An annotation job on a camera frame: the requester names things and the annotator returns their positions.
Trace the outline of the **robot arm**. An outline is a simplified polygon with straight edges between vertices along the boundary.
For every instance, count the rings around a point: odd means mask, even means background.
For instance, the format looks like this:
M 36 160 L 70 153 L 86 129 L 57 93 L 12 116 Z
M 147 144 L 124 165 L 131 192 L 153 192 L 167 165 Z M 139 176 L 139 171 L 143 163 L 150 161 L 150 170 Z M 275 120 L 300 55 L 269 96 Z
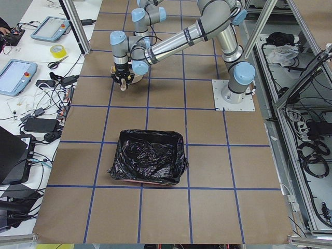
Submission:
M 216 38 L 222 50 L 222 59 L 230 80 L 224 93 L 245 94 L 255 77 L 255 68 L 244 61 L 243 48 L 239 45 L 232 28 L 243 22 L 247 11 L 239 1 L 197 1 L 200 12 L 194 24 L 177 34 L 153 44 L 147 34 L 150 25 L 167 18 L 160 1 L 137 1 L 138 7 L 131 12 L 135 35 L 128 37 L 123 31 L 110 34 L 114 65 L 111 77 L 122 90 L 134 82 L 135 76 L 145 75 L 150 66 L 199 42 Z
M 161 2 L 159 0 L 136 1 L 138 8 L 131 12 L 135 36 L 147 35 L 149 26 L 166 20 L 167 12 L 163 7 L 159 6 Z

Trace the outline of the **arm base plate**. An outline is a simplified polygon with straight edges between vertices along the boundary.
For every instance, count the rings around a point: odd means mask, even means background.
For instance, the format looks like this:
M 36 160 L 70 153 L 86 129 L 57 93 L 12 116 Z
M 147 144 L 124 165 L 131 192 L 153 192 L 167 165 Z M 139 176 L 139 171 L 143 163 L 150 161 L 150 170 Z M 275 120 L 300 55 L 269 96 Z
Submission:
M 228 88 L 229 80 L 212 79 L 216 111 L 254 112 L 253 94 L 249 87 L 244 93 L 233 93 Z

